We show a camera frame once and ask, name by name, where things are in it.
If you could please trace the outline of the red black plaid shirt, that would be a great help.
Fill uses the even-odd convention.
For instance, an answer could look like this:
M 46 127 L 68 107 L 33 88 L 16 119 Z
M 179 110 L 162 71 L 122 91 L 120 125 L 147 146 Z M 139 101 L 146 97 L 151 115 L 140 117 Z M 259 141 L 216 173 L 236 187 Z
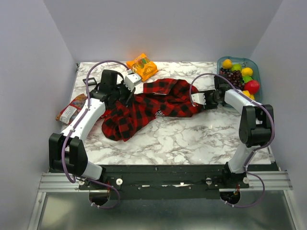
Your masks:
M 116 101 L 107 109 L 102 132 L 110 140 L 127 141 L 158 115 L 192 117 L 203 107 L 192 104 L 189 92 L 199 91 L 194 86 L 190 89 L 186 80 L 166 78 L 145 83 L 143 93 L 134 95 L 128 105 Z

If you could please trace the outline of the black square frame brooch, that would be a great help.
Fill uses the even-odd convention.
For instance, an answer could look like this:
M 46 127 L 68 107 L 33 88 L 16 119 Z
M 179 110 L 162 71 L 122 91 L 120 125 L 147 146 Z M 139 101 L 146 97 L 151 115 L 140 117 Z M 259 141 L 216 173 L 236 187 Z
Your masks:
M 97 85 L 97 81 L 94 77 L 90 77 L 88 79 L 84 78 L 83 82 L 86 86 L 96 86 Z

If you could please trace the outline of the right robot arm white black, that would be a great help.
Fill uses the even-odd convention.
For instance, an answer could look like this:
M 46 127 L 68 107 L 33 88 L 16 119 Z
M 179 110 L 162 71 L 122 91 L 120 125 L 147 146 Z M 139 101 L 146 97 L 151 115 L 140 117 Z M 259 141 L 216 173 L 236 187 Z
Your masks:
M 256 151 L 268 147 L 275 137 L 273 107 L 262 105 L 243 94 L 225 77 L 213 74 L 228 83 L 228 87 L 204 92 L 204 109 L 216 109 L 218 104 L 229 104 L 241 115 L 239 144 L 234 156 L 227 163 L 229 171 L 221 175 L 223 186 L 230 188 L 238 182 L 236 174 L 247 172 Z

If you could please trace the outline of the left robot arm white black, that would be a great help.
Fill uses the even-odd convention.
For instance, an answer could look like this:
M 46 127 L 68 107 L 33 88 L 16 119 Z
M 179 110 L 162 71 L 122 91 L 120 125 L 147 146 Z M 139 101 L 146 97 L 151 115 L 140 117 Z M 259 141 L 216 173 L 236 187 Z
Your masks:
M 95 189 L 102 189 L 106 185 L 105 169 L 88 160 L 83 142 L 108 108 L 117 102 L 127 105 L 131 101 L 140 82 L 140 76 L 131 70 L 126 77 L 114 70 L 104 70 L 101 81 L 89 92 L 89 98 L 76 118 L 60 134 L 50 136 L 50 168 L 90 178 Z

